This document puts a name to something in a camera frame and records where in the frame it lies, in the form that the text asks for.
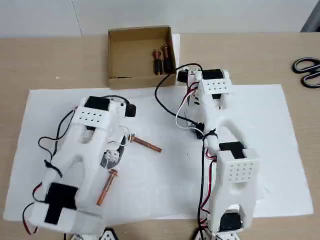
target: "wire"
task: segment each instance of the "wire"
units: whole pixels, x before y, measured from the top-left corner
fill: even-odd
[[[160,87],[173,73],[175,73],[175,72],[178,71],[179,69],[182,69],[182,68],[187,67],[187,66],[198,66],[198,67],[201,69],[201,71],[203,71],[202,66],[201,66],[200,64],[198,64],[198,63],[188,63],[188,64],[181,65],[181,66],[177,67],[177,68],[175,69],[175,71],[173,71],[173,72],[169,73],[167,76],[165,76],[165,77],[158,83],[158,85],[155,87],[155,90],[154,90],[155,100],[160,104],[160,106],[161,106],[167,113],[171,114],[172,116],[176,116],[176,113],[170,111],[170,110],[159,100],[159,98],[158,98],[158,96],[157,96],[158,89],[159,89],[159,87]],[[182,119],[182,120],[185,120],[185,121],[187,121],[187,122],[189,122],[189,123],[191,123],[191,124],[193,124],[193,125],[197,125],[197,123],[196,123],[195,121],[192,121],[191,119],[189,119],[189,118],[187,118],[187,117],[183,117],[183,116],[179,116],[179,115],[178,115],[178,118],[179,118],[179,119]]]
[[[188,89],[191,89],[191,87],[195,84],[198,84],[199,82],[198,81],[194,81],[193,83],[191,83],[191,85],[188,87]]]
[[[58,140],[60,140],[61,138],[63,138],[63,137],[66,135],[66,133],[67,133],[69,127],[70,127],[71,120],[72,120],[72,118],[73,118],[73,116],[74,116],[74,114],[75,114],[75,109],[76,109],[76,108],[74,108],[74,109],[72,109],[71,111],[69,111],[69,112],[61,119],[61,121],[59,122],[59,125],[58,125],[58,128],[57,128],[57,132],[56,132],[56,138],[51,138],[51,137],[43,136],[43,137],[40,137],[39,140],[38,140],[38,146],[39,146],[40,148],[42,148],[43,150],[47,151],[47,152],[49,153],[49,155],[50,155],[50,162],[47,161],[47,160],[44,160],[45,166],[46,166],[47,168],[52,168],[52,169],[56,170],[56,171],[58,172],[58,174],[60,175],[61,178],[62,178],[62,173],[61,173],[61,171],[60,171],[57,167],[53,166],[53,165],[51,164],[51,161],[52,161],[53,156],[57,153],[57,150],[58,150]],[[68,123],[68,126],[67,126],[66,130],[65,130],[64,133],[60,136],[60,129],[61,129],[62,123],[63,123],[63,122],[67,119],[67,117],[70,116],[72,113],[73,113],[73,115],[72,115],[72,117],[71,117],[71,119],[70,119],[70,122]],[[49,149],[47,149],[46,147],[44,147],[44,146],[41,145],[41,140],[42,140],[42,139],[50,139],[50,140],[54,140],[54,141],[55,141],[53,153],[51,153],[51,151],[50,151]],[[42,182],[40,182],[37,186],[35,186],[35,188],[32,190],[32,198],[33,198],[33,200],[34,200],[35,202],[44,203],[45,201],[39,200],[39,199],[37,199],[36,196],[35,196],[36,191],[37,191],[41,186],[42,186]],[[38,227],[36,227],[36,228],[34,229],[33,233],[31,233],[30,230],[29,230],[29,227],[28,227],[28,225],[27,225],[27,221],[26,221],[26,219],[25,219],[25,212],[26,212],[26,210],[27,210],[30,206],[32,206],[33,204],[35,204],[35,202],[29,203],[29,204],[23,209],[23,211],[22,211],[22,222],[23,222],[23,226],[24,226],[25,231],[26,231],[29,235],[33,235],[33,234],[35,234],[35,233],[38,231]]]
[[[35,196],[36,194],[36,191],[42,186],[42,181],[37,185],[35,186],[35,188],[32,190],[32,197],[33,197],[33,200],[35,200],[36,202],[39,202],[39,203],[44,203],[45,201],[43,200],[38,200]]]
[[[202,223],[200,220],[200,213],[201,213],[201,206],[202,206],[202,198],[204,195],[204,179],[205,179],[205,140],[208,136],[216,136],[218,137],[218,135],[216,134],[216,129],[213,129],[211,131],[209,131],[208,133],[206,133],[203,137],[202,137],[202,154],[201,154],[201,187],[200,187],[200,200],[199,200],[199,204],[198,204],[198,211],[197,211],[197,221],[198,221],[198,228],[200,231],[200,236],[201,236],[201,240],[204,240],[204,234],[202,232],[203,227],[202,227]]]
[[[209,153],[208,153],[208,148],[206,148],[205,157],[206,157],[207,159],[216,160],[216,161],[217,161],[217,156],[210,156],[210,155],[209,155]]]
[[[22,222],[23,222],[23,225],[24,225],[24,228],[26,230],[26,232],[29,234],[29,235],[33,235],[35,234],[37,231],[38,231],[38,227],[36,226],[35,229],[33,230],[33,233],[31,233],[31,231],[29,230],[29,227],[27,225],[27,221],[25,219],[25,212],[26,210],[32,206],[33,204],[35,204],[34,202],[31,202],[29,203],[24,209],[23,209],[23,212],[22,212]]]
[[[219,240],[223,240],[221,237],[219,237],[217,234],[213,235],[215,236],[216,238],[218,238]]]
[[[105,98],[105,99],[108,99],[108,98],[118,98],[118,99],[122,99],[124,100],[125,104],[129,105],[130,102],[128,99],[126,99],[125,97],[123,96],[119,96],[119,95],[106,95],[106,96],[102,96],[102,98]]]
[[[71,117],[71,119],[70,119],[70,121],[69,121],[69,123],[68,123],[68,125],[67,125],[67,127],[66,127],[66,129],[65,129],[65,131],[64,131],[64,133],[63,133],[61,136],[59,136],[61,125],[62,125],[62,123],[65,121],[65,119],[66,119],[70,114],[72,114],[72,117]],[[40,148],[42,148],[43,150],[47,151],[47,152],[50,154],[50,162],[52,161],[53,156],[57,153],[58,140],[62,139],[62,138],[66,135],[66,133],[67,133],[69,127],[70,127],[71,120],[72,120],[72,118],[74,117],[74,115],[75,115],[75,109],[72,109],[70,112],[68,112],[68,113],[62,118],[62,120],[60,121],[60,123],[59,123],[59,125],[58,125],[58,129],[57,129],[57,133],[56,133],[56,136],[57,136],[57,137],[56,137],[56,138],[49,137],[49,136],[42,136],[42,137],[39,138],[39,140],[38,140],[38,146],[39,146]],[[44,146],[41,145],[41,140],[42,140],[42,139],[49,139],[49,140],[55,141],[53,153],[51,153],[51,151],[50,151],[49,149],[47,149],[46,147],[44,147]]]
[[[208,173],[208,193],[203,201],[203,203],[201,204],[201,210],[210,214],[210,212],[206,209],[204,209],[204,206],[206,205],[206,203],[208,202],[210,195],[211,195],[211,182],[212,182],[212,164],[216,163],[217,160],[212,160],[210,165],[209,165],[209,173]]]
[[[61,128],[61,125],[62,123],[66,120],[67,117],[70,116],[70,114],[72,114],[74,110],[71,110],[70,112],[68,112],[62,119],[61,121],[59,122],[59,125],[58,125],[58,128],[56,130],[56,138],[59,138],[59,135],[60,135],[60,128]],[[56,153],[57,153],[57,150],[58,150],[58,140],[55,141],[54,143],[54,150],[53,150],[53,153],[52,155],[54,156]]]
[[[188,91],[188,92],[186,93],[186,95],[184,96],[184,98],[183,98],[183,100],[182,100],[182,103],[181,103],[181,105],[180,105],[180,107],[179,107],[179,109],[178,109],[178,112],[177,112],[176,115],[175,115],[175,124],[176,124],[179,128],[181,128],[181,129],[193,129],[193,130],[196,130],[196,131],[198,131],[199,133],[201,133],[202,136],[203,136],[203,135],[205,135],[205,134],[204,134],[201,130],[199,130],[198,128],[196,128],[196,127],[191,127],[191,126],[184,127],[184,126],[180,126],[180,125],[178,124],[178,117],[179,117],[179,112],[180,112],[180,110],[182,109],[183,105],[186,103],[188,97],[189,97],[194,91],[196,91],[196,90],[197,90],[196,88],[193,88],[193,89],[191,89],[190,91]]]
[[[117,141],[109,141],[108,144],[116,144],[118,146],[125,147],[131,143],[132,134],[131,134],[131,131],[129,130],[129,128],[127,128],[126,126],[119,125],[119,127],[122,127],[128,131],[128,133],[129,133],[128,140],[125,140],[126,141],[125,144],[118,143]]]

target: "scissors handle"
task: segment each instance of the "scissors handle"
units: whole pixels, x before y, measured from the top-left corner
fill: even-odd
[[[308,81],[310,79],[314,79],[316,77],[320,76],[320,71],[315,71],[309,75],[304,76],[303,78],[301,78],[301,84],[303,86],[305,86],[306,88],[309,89],[317,89],[320,88],[320,83],[319,84],[310,84]]]
[[[303,63],[303,62],[313,63],[313,65],[303,67],[303,68],[298,68],[298,64]],[[311,75],[312,75],[312,73],[316,72],[317,69],[320,69],[320,59],[315,58],[315,57],[302,57],[302,58],[299,58],[298,60],[296,60],[292,64],[292,71],[296,74],[311,73]]]

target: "open cardboard box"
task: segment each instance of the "open cardboard box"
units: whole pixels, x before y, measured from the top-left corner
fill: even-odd
[[[108,85],[112,89],[155,87],[166,76],[155,75],[153,51],[169,45],[173,67],[174,47],[169,26],[110,29],[108,31]],[[163,86],[174,85],[172,74]]]

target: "copper standoff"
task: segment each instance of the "copper standoff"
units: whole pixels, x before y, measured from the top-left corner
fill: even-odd
[[[109,177],[108,177],[108,179],[107,179],[107,181],[106,181],[106,183],[105,183],[105,185],[103,187],[103,190],[102,190],[102,192],[100,194],[100,197],[99,197],[98,201],[96,202],[96,204],[98,206],[100,206],[102,204],[102,202],[104,201],[104,198],[105,198],[105,196],[106,196],[106,194],[107,194],[112,182],[114,181],[115,177],[118,176],[117,170],[111,169],[109,171],[109,173],[110,173],[110,175],[109,175]]]
[[[145,146],[145,147],[147,147],[149,149],[152,149],[152,150],[154,150],[154,151],[156,151],[158,153],[162,152],[162,148],[157,147],[155,145],[152,145],[151,143],[136,137],[134,134],[131,135],[131,142],[135,142],[137,144],[141,144],[141,145],[143,145],[143,146]]]

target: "wire bundle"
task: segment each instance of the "wire bundle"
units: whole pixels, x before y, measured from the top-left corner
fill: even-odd
[[[179,67],[177,67],[175,69],[175,72],[187,67],[187,66],[197,66],[200,68],[201,71],[203,71],[203,68],[200,64],[198,63],[188,63],[188,64],[184,64],[181,65]],[[187,99],[189,98],[189,96],[191,96],[197,89],[198,86],[196,84],[198,84],[198,81],[193,82],[192,84],[190,84],[190,86],[188,85],[188,81],[186,83],[187,85],[187,92],[184,95],[182,102],[180,104],[180,107],[177,111],[177,113],[174,113],[172,111],[170,111],[166,106],[164,106],[164,104],[159,100],[157,93],[158,93],[158,89],[159,87],[171,76],[172,73],[169,73],[166,77],[164,77],[156,86],[155,90],[154,90],[154,97],[155,100],[160,104],[160,106],[169,114],[175,116],[175,124],[181,128],[181,129],[191,129],[194,131],[198,131],[199,133],[201,133],[202,135],[202,154],[201,154],[201,188],[200,188],[200,200],[199,200],[199,204],[198,204],[198,211],[197,211],[197,222],[198,222],[198,228],[200,231],[200,236],[201,236],[201,240],[204,240],[204,235],[203,235],[203,229],[207,228],[208,226],[206,225],[206,221],[207,219],[200,219],[200,215],[201,215],[201,211],[206,212],[207,214],[210,214],[210,212],[207,209],[204,209],[204,206],[206,205],[206,203],[208,202],[210,195],[211,195],[211,182],[212,182],[212,165],[213,163],[217,162],[217,157],[216,156],[211,156],[208,153],[208,149],[205,148],[205,140],[208,136],[216,136],[218,138],[218,135],[216,134],[216,129],[213,129],[211,131],[209,131],[208,133],[204,133],[202,132],[200,129],[197,128],[197,125],[199,123],[187,118],[187,117],[182,117],[179,115],[179,112],[181,111],[183,105],[186,103]],[[182,127],[178,124],[178,119],[182,119],[185,120],[189,123],[191,123],[193,126],[189,126],[189,127]],[[204,201],[203,201],[203,194],[204,194],[204,175],[205,175],[205,157],[209,160],[211,160],[210,165],[209,165],[209,174],[208,174],[208,194],[205,197]]]

